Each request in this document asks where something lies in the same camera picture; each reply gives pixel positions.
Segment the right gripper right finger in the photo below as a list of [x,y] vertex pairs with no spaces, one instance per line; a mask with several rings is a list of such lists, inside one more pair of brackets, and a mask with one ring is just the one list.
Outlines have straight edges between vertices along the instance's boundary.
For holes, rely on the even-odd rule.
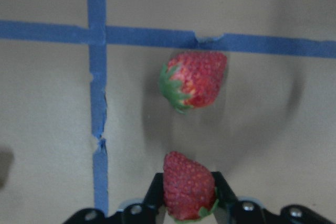
[[303,205],[286,205],[279,214],[249,197],[237,197],[221,172],[212,172],[217,189],[216,219],[224,223],[333,223]]

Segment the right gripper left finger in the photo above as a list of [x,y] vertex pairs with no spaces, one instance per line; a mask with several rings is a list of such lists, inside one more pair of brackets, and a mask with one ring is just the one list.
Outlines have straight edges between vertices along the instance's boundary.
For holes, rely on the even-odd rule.
[[84,208],[75,212],[64,223],[157,223],[159,209],[163,206],[163,174],[156,173],[144,199],[132,203],[110,217],[95,208]]

